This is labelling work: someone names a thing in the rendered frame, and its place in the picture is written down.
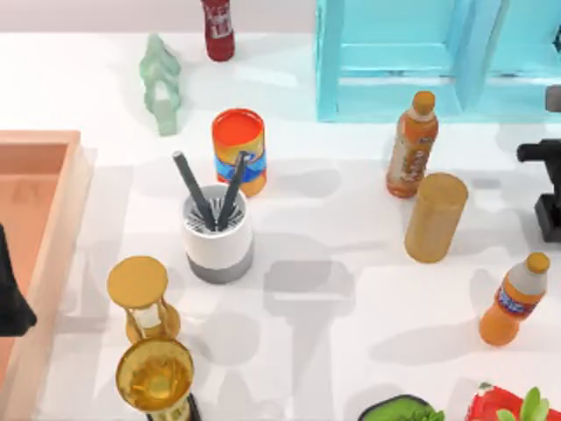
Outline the dark grey pen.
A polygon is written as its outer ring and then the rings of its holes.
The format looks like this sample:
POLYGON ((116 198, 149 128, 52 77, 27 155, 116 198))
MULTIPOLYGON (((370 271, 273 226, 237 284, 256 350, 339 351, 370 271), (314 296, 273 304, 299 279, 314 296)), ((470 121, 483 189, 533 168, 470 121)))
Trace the dark grey pen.
POLYGON ((178 168, 181 177, 186 184, 190 195, 193 198, 193 201, 196 205, 196 208, 199 210, 202 220, 207 229, 210 231, 215 231, 216 229, 216 222, 214 219, 214 215, 212 213, 212 209, 210 207, 209 202, 205 198, 189 164, 188 161, 181 151, 175 151, 173 153, 173 159, 176 167, 178 168))
POLYGON ((224 195, 223 206, 217 219, 217 229, 221 232, 228 226, 228 220, 233 210, 240 184, 245 172, 245 161, 247 152, 241 151, 236 161, 235 172, 230 180, 229 186, 224 195))

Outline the white and grey pen holder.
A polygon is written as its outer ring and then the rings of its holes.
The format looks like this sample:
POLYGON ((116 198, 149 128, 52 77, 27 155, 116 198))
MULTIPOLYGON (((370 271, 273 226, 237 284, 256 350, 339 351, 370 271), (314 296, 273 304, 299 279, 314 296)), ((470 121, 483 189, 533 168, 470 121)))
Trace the white and grey pen holder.
POLYGON ((253 230, 245 193, 238 192, 227 227, 222 231, 206 228, 191 196, 182 204, 181 218, 185 253, 197 277, 225 284, 247 272, 253 259, 253 230))

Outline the orange and blue can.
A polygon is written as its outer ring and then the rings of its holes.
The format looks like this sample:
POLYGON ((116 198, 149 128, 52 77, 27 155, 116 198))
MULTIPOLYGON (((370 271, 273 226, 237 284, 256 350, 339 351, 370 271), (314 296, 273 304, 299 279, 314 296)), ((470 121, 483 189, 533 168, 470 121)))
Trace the orange and blue can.
POLYGON ((213 120, 211 136, 217 179, 229 182, 240 152, 247 152, 240 185, 247 197, 258 195, 266 185, 265 125, 254 111, 234 108, 222 111, 213 120))

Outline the orange tea bottle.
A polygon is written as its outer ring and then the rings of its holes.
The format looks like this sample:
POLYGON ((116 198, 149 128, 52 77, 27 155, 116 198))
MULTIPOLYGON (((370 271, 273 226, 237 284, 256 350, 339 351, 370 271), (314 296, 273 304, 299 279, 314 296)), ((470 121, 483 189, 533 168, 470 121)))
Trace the orange tea bottle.
POLYGON ((436 97, 431 91, 418 91, 396 124, 386 174, 387 190, 393 196, 410 198, 418 190, 438 135, 435 105, 436 97))

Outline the tan wooden cylinder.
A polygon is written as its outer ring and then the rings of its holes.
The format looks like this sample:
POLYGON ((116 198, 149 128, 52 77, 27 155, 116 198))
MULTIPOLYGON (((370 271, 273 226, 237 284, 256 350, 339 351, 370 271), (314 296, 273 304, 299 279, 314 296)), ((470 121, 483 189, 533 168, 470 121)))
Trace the tan wooden cylinder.
POLYGON ((426 176, 417 190, 404 246, 421 263, 441 261, 449 251, 468 199, 468 189, 455 175, 426 176))

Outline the golden hourglass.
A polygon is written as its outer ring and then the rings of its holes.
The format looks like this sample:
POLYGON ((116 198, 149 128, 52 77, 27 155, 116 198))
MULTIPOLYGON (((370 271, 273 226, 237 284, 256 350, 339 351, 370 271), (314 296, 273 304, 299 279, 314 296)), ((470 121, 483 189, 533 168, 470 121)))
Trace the golden hourglass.
POLYGON ((147 255, 121 260, 110 272, 110 299, 126 314, 125 333, 134 344, 142 339, 174 339, 181 329, 179 312, 165 299, 166 267, 147 255))

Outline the pale green figurine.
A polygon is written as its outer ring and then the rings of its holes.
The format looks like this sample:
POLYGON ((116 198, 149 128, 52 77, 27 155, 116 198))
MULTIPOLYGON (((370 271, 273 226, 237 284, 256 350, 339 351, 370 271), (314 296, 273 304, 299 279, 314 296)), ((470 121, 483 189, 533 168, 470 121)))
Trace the pale green figurine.
POLYGON ((145 87, 144 105, 154 116, 160 136, 176 135, 181 108, 181 65, 157 33, 147 38, 139 74, 145 87))

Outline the light blue rack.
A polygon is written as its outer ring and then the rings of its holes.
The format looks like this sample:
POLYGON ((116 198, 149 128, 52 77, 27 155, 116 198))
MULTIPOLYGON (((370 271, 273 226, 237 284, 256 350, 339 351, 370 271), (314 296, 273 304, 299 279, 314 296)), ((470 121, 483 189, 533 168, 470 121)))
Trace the light blue rack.
POLYGON ((561 123, 561 0, 316 0, 316 116, 561 123))

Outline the gold trophy cup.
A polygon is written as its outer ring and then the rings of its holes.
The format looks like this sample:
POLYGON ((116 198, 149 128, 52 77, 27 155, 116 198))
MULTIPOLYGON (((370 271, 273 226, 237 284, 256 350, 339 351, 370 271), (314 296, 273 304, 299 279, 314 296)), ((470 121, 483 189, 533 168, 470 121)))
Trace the gold trophy cup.
POLYGON ((189 350, 175 339, 142 339, 117 364, 117 391, 150 421, 194 421, 188 398, 194 380, 189 350))

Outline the salmon shallow box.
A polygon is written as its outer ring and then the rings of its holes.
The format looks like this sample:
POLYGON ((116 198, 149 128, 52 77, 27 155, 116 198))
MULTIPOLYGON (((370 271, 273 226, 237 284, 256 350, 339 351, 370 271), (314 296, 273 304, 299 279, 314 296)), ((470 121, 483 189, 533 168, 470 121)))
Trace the salmon shallow box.
POLYGON ((0 130, 0 223, 15 277, 38 324, 0 339, 0 396, 33 396, 73 257, 91 166, 78 131, 0 130))

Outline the green leafy plant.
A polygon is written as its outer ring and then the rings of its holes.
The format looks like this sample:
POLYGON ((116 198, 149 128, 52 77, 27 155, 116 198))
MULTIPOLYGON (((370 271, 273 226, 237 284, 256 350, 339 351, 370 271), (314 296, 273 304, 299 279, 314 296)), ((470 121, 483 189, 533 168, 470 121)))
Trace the green leafy plant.
POLYGON ((395 421, 445 421, 445 415, 442 410, 436 411, 431 407, 422 407, 400 415, 395 421))

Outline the orange soda bottle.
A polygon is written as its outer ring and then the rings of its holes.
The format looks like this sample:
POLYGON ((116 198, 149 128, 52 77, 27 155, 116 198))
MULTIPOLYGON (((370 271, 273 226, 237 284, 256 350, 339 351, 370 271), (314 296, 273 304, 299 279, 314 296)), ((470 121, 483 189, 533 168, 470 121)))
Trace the orange soda bottle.
POLYGON ((511 343, 543 299, 548 288, 550 259, 545 253, 530 253, 505 274, 494 302, 479 321, 479 335, 490 346, 511 343))

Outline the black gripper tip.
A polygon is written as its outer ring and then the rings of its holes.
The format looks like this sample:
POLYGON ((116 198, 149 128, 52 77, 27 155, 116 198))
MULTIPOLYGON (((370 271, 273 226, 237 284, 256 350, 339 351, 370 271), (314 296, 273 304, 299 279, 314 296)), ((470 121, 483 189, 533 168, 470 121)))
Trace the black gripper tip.
POLYGON ((4 226, 0 224, 0 337, 22 337, 37 321, 35 312, 19 289, 4 226))

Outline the red plant pot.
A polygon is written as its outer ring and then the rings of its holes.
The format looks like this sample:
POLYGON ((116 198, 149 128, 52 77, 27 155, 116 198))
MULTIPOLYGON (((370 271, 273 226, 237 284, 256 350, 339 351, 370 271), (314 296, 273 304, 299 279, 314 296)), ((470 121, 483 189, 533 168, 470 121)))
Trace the red plant pot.
MULTIPOLYGON (((464 421, 498 421, 496 412, 500 409, 510 410, 517 417, 524 397, 490 383, 481 383, 464 421)), ((550 407, 547 421, 561 421, 561 411, 550 407)))

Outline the green succulent plant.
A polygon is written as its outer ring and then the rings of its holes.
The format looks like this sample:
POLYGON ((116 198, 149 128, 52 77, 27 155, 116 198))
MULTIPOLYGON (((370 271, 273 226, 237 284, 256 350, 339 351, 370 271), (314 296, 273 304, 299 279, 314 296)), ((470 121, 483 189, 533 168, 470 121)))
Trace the green succulent plant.
POLYGON ((549 412, 549 400, 541 396, 538 387, 533 387, 524 397, 517 417, 507 409, 498 410, 496 415, 498 421, 547 421, 549 412))

